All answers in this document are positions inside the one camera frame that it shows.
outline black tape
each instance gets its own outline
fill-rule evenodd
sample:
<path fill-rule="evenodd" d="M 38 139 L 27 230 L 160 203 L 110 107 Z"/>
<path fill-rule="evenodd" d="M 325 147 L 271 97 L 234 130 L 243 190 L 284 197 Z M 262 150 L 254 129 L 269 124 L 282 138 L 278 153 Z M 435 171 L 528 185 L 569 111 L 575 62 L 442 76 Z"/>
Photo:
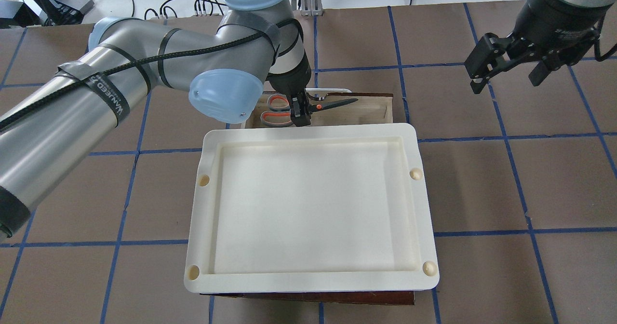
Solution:
<path fill-rule="evenodd" d="M 130 55 L 126 50 L 123 50 L 123 49 L 121 49 L 119 47 L 116 47 L 113 44 L 101 43 L 99 45 L 99 47 L 111 49 L 111 50 L 115 51 L 116 53 L 124 56 L 126 58 L 126 60 L 128 60 L 130 62 L 136 62 L 137 61 L 137 59 L 134 58 L 132 55 Z M 150 84 L 150 77 L 148 77 L 148 74 L 146 73 L 146 70 L 144 69 L 144 67 L 142 65 L 137 65 L 135 68 L 137 69 L 137 71 L 139 71 L 141 76 L 144 78 L 144 81 L 146 82 L 146 87 L 148 87 L 148 94 L 149 94 L 150 91 L 152 91 L 152 84 Z"/>
<path fill-rule="evenodd" d="M 171 29 L 169 30 L 169 32 L 167 32 L 167 34 L 165 34 L 165 37 L 163 38 L 163 40 L 161 41 L 161 45 L 159 45 L 159 53 L 158 55 L 161 54 L 165 54 L 165 49 L 167 48 L 167 43 L 169 43 L 169 40 L 172 38 L 172 36 L 178 32 L 180 29 L 175 28 L 175 29 Z M 172 87 L 169 82 L 167 81 L 167 77 L 165 77 L 165 67 L 163 65 L 163 60 L 159 60 L 157 62 L 157 67 L 159 69 L 159 77 L 161 78 L 161 82 L 163 82 L 163 84 L 167 85 L 167 87 L 170 88 L 174 88 Z"/>
<path fill-rule="evenodd" d="M 12 237 L 30 218 L 30 211 L 11 192 L 0 186 L 0 231 Z"/>
<path fill-rule="evenodd" d="M 74 77 L 76 80 L 86 84 L 93 93 L 99 95 L 100 98 L 109 106 L 116 117 L 116 126 L 118 126 L 131 112 L 131 108 L 126 101 L 126 98 L 117 89 L 107 76 L 101 72 L 97 72 L 93 67 L 79 61 L 68 62 L 58 66 L 56 76 L 65 77 L 64 73 Z"/>
<path fill-rule="evenodd" d="M 95 73 L 92 76 L 86 78 L 84 83 L 103 101 L 109 106 L 109 108 L 114 112 L 116 117 L 116 126 L 118 126 L 131 111 L 131 108 L 126 101 L 126 98 L 122 93 L 115 87 L 114 83 L 112 83 L 109 78 L 104 76 L 101 73 Z"/>

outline scissors blade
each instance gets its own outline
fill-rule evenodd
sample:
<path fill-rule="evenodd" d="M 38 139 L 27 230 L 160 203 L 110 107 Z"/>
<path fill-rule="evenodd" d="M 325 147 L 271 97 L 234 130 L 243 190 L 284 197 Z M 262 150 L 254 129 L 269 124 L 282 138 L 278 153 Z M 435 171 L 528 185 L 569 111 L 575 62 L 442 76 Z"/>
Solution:
<path fill-rule="evenodd" d="M 357 100 L 358 100 L 357 98 L 346 98 L 344 100 L 339 100 L 339 101 L 324 102 L 323 104 L 310 105 L 308 110 L 313 113 L 318 112 L 318 111 L 325 111 L 326 109 L 333 109 L 336 107 L 351 104 L 352 102 L 356 102 Z"/>

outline plastic tray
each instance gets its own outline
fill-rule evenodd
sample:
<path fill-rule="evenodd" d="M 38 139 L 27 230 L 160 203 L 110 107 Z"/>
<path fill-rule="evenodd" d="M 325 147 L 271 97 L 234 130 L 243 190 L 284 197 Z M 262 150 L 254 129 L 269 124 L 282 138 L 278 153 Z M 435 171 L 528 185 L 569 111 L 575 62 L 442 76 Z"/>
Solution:
<path fill-rule="evenodd" d="M 438 280 L 409 124 L 216 130 L 203 139 L 189 291 L 423 290 Z"/>

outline gray robot arm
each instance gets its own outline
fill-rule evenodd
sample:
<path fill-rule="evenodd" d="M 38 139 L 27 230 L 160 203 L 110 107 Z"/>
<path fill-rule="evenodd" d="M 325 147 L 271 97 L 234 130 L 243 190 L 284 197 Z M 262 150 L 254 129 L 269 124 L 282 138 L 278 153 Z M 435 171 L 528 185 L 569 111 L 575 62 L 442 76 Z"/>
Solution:
<path fill-rule="evenodd" d="M 599 37 L 604 15 L 615 1 L 527 0 L 509 36 L 484 34 L 465 60 L 474 93 L 479 94 L 496 74 L 521 63 L 538 62 L 529 74 L 537 86 L 563 65 L 577 64 L 592 46 L 596 60 L 611 56 L 617 45 L 602 55 Z"/>
<path fill-rule="evenodd" d="M 265 80 L 290 102 L 306 99 L 311 69 L 289 0 L 226 2 L 215 36 L 103 19 L 86 55 L 0 117 L 0 239 L 156 85 L 188 91 L 196 109 L 231 123 L 249 117 Z M 300 124 L 308 113 L 296 105 Z"/>

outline tray corner hole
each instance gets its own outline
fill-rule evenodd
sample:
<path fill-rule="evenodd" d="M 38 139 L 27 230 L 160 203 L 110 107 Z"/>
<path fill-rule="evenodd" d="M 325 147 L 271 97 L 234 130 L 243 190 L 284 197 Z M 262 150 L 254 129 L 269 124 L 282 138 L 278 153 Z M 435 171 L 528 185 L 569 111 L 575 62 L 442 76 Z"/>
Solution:
<path fill-rule="evenodd" d="M 409 172 L 409 176 L 412 179 L 415 179 L 416 181 L 419 181 L 422 179 L 422 170 L 419 168 L 412 168 L 412 170 Z"/>
<path fill-rule="evenodd" d="M 422 265 L 422 271 L 425 275 L 433 277 L 437 275 L 437 264 L 432 261 L 427 261 Z"/>
<path fill-rule="evenodd" d="M 200 187 L 205 187 L 208 185 L 208 183 L 210 183 L 210 177 L 208 177 L 208 175 L 203 175 L 199 177 L 198 183 Z"/>
<path fill-rule="evenodd" d="M 199 267 L 191 265 L 187 271 L 187 277 L 190 281 L 194 281 L 199 277 Z"/>

